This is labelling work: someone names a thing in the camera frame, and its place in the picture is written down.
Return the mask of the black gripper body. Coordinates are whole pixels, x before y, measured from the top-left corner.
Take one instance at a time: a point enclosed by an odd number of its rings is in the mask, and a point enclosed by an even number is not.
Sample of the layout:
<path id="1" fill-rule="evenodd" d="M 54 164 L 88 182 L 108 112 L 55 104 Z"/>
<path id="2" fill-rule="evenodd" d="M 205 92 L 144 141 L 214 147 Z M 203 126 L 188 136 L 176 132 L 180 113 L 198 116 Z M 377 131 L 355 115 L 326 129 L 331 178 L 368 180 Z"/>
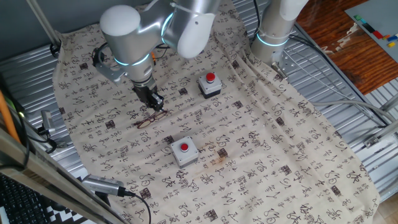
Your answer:
<path id="1" fill-rule="evenodd" d="M 139 100 L 146 105 L 147 101 L 152 101 L 151 95 L 152 94 L 157 94 L 157 86 L 152 85 L 152 86 L 139 86 L 139 85 L 134 85 L 134 91 L 139 98 Z"/>

